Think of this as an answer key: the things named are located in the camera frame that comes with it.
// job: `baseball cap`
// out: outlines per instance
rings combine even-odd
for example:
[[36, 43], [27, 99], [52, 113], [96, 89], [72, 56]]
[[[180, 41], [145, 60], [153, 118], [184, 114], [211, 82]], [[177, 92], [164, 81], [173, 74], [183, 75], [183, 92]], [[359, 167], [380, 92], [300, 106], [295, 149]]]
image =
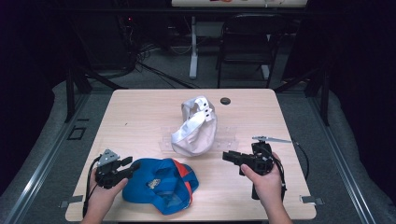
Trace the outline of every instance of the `baseball cap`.
[[162, 214], [171, 215], [188, 208], [199, 182], [189, 165], [174, 159], [139, 159], [140, 168], [122, 191], [129, 203], [151, 203]]

